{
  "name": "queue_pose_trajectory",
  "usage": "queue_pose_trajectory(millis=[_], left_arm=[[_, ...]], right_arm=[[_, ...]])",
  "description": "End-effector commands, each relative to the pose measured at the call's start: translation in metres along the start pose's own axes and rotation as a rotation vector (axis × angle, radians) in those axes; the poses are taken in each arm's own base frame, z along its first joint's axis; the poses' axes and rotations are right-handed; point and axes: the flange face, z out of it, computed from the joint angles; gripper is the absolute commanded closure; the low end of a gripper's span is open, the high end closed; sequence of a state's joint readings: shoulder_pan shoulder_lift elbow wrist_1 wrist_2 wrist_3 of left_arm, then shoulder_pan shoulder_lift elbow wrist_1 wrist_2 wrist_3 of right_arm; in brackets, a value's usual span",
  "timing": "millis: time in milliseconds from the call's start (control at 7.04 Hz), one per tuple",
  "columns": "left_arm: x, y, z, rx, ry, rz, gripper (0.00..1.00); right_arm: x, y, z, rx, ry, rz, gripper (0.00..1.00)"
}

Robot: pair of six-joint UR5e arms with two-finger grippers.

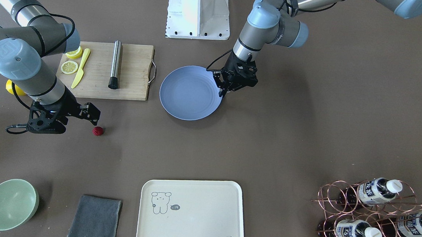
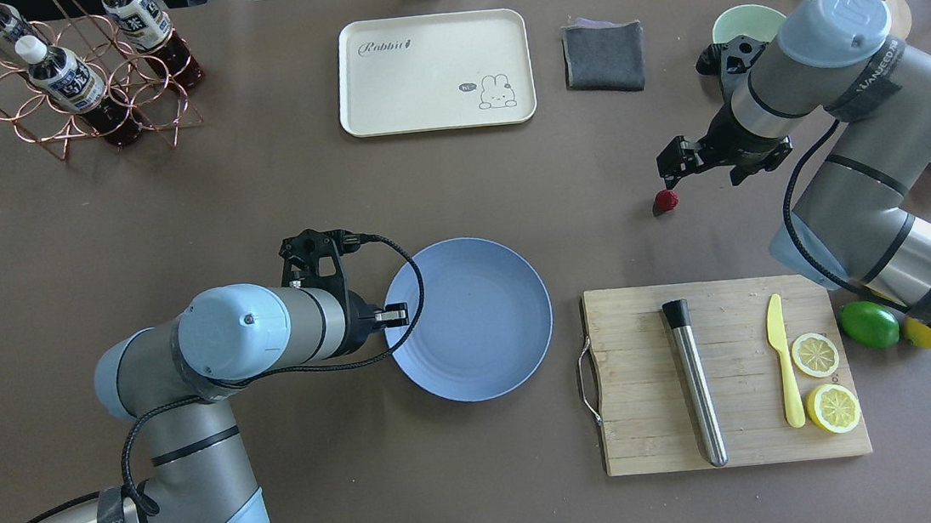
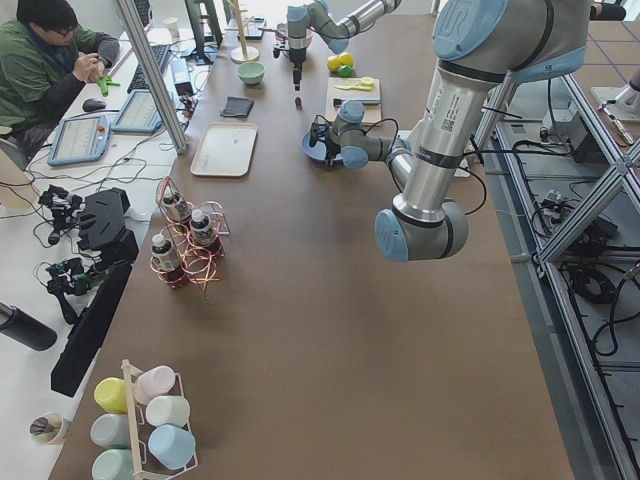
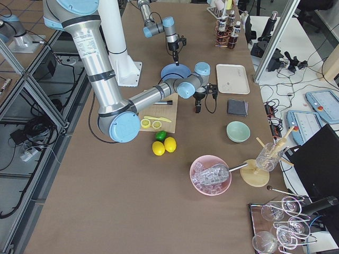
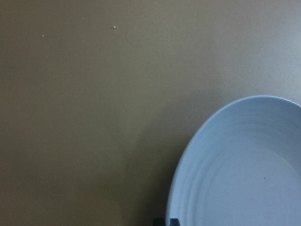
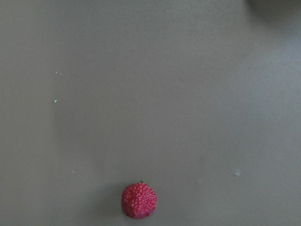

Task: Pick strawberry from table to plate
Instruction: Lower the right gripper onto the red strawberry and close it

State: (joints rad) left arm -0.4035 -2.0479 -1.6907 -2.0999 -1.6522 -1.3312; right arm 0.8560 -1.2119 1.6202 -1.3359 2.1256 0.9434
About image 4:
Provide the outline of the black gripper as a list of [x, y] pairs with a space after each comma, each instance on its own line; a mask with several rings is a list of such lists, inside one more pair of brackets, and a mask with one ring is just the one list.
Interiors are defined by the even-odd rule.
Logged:
[[201, 112], [201, 101], [206, 97], [206, 92], [195, 92], [193, 97], [195, 98], [195, 113]]
[[178, 41], [168, 42], [167, 45], [169, 51], [172, 52], [173, 61], [175, 62], [176, 65], [179, 65], [179, 54], [178, 54], [179, 42]]

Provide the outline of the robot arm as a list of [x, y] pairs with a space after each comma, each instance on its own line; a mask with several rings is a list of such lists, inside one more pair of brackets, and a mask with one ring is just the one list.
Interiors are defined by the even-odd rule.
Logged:
[[68, 32], [99, 102], [98, 127], [112, 142], [133, 140], [140, 130], [138, 113], [171, 94], [189, 98], [209, 81], [210, 66], [198, 62], [185, 78], [169, 78], [124, 99], [120, 86], [137, 86], [141, 63], [128, 55], [117, 1], [44, 1], [47, 27]]
[[172, 16], [161, 18], [161, 16], [152, 12], [150, 9], [151, 1], [137, 1], [137, 6], [140, 10], [144, 21], [143, 33], [147, 38], [163, 33], [166, 41], [166, 51], [172, 56], [176, 66], [179, 66], [179, 53], [186, 46], [186, 38], [179, 36], [176, 32], [175, 21]]

